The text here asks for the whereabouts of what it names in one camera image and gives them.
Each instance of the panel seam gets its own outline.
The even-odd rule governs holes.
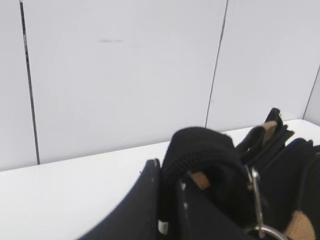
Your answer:
[[[27,45],[25,12],[24,12],[24,4],[23,4],[23,1],[22,1],[22,0],[19,0],[19,3],[20,3],[20,14],[21,14],[21,23],[22,23],[22,34],[23,34],[24,52],[25,52],[25,63],[26,63],[26,71],[27,71],[27,76],[28,76],[28,86],[29,86],[29,95],[30,95],[30,104],[31,104],[31,113],[32,113],[32,124],[33,124],[33,134],[34,134],[34,145],[35,145],[36,163],[39,165],[39,164],[40,164],[39,145],[38,145],[38,135],[37,135],[37,126],[36,126],[36,114],[35,114],[34,95],[33,95],[32,82],[31,82],[31,72],[30,72],[30,63],[29,63],[29,52],[28,52],[28,45]]]
[[[221,28],[220,40],[219,40],[219,46],[218,46],[218,52],[216,53],[216,58],[215,58],[215,65],[214,65],[214,71],[213,71],[213,77],[212,77],[212,83],[211,83],[211,89],[210,89],[209,103],[208,103],[208,107],[207,107],[207,111],[206,111],[206,117],[205,117],[205,125],[204,125],[205,128],[207,128],[207,124],[208,124],[209,110],[210,110],[210,105],[211,105],[214,82],[215,82],[215,78],[216,78],[216,71],[217,71],[217,66],[218,66],[221,42],[222,42],[222,39],[223,39],[223,36],[224,36],[224,31],[225,31],[228,4],[229,4],[229,0],[226,0],[224,16],[223,16],[223,23],[222,23],[222,28]]]
[[[307,109],[308,109],[308,106],[309,106],[309,103],[310,103],[310,100],[311,100],[311,96],[312,96],[312,93],[314,92],[314,88],[315,88],[315,85],[316,85],[316,82],[317,82],[317,79],[318,79],[318,75],[319,75],[319,70],[320,70],[320,65],[319,65],[318,71],[317,71],[317,73],[315,75],[315,79],[314,79],[314,82],[313,82],[313,86],[311,88],[311,92],[310,92],[310,95],[309,95],[309,98],[308,98],[308,102],[306,103],[306,106],[305,106],[305,109],[304,109],[304,113],[303,113],[303,116],[302,116],[303,120],[305,119],[306,112],[307,112]]]

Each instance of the tan strap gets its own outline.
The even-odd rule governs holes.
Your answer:
[[[315,240],[316,234],[309,218],[302,211],[295,211],[292,220],[284,231],[291,240]]]

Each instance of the black fabric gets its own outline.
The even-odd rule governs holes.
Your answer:
[[[221,212],[189,178],[176,184],[181,240],[254,240]]]
[[[250,130],[246,138],[236,146],[243,164],[251,161],[262,149],[266,129],[256,126]]]
[[[261,169],[259,187],[266,203],[263,206],[265,224],[285,230],[297,209],[303,169],[315,158],[312,142],[298,138]]]
[[[268,163],[268,159],[273,157],[277,152],[285,147],[285,142],[294,134],[293,131],[288,131],[287,125],[284,125],[281,117],[280,110],[272,108],[269,112],[265,123],[274,121],[276,128],[269,141],[263,145],[266,130],[262,126],[254,127],[246,136],[246,138],[236,146],[237,151],[240,153],[241,162],[244,165],[252,167],[260,167]]]
[[[250,168],[254,166],[258,172],[261,171],[273,156],[285,148],[286,141],[293,136],[294,132],[287,128],[288,126],[284,125],[277,133],[274,133],[265,147],[246,164]]]
[[[311,221],[317,237],[320,236],[320,159],[313,159],[304,168],[297,198],[297,210]]]
[[[159,161],[148,160],[123,201],[80,240],[157,240],[159,180]]]
[[[273,107],[271,111],[269,112],[268,116],[265,119],[265,123],[269,121],[275,121],[276,122],[276,128],[275,132],[280,131],[280,129],[283,128],[284,123],[280,116],[280,110],[278,108]]]
[[[235,183],[235,173],[242,176],[242,179],[248,179],[230,137],[202,127],[185,128],[173,135],[162,164],[159,200],[159,218],[169,222],[169,238],[175,239],[179,234],[175,231],[177,213],[172,211],[177,209],[176,182],[189,171],[217,166],[227,166],[225,170],[228,171],[228,174],[222,176],[229,180],[219,182],[221,185],[225,184],[221,187],[221,198],[225,198],[234,188],[234,184],[228,183]]]

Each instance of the tan leather trim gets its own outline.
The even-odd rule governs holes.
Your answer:
[[[262,146],[264,146],[274,135],[277,123],[275,121],[267,121],[266,123],[262,124],[261,127],[265,129],[265,134],[262,141]]]
[[[210,187],[210,182],[203,172],[198,171],[196,173],[191,173],[190,175],[193,178],[195,184],[197,184],[197,186],[201,190],[204,190]]]
[[[316,234],[309,218],[302,211],[295,211],[292,220],[284,231],[291,240],[315,240]]]

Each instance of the metal ring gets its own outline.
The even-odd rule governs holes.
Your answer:
[[[275,239],[288,240],[288,238],[285,235],[283,235],[281,232],[267,225],[262,225],[262,226],[255,225],[253,227],[248,227],[245,229],[245,232],[249,233],[251,231],[259,231],[259,230],[274,237]]]

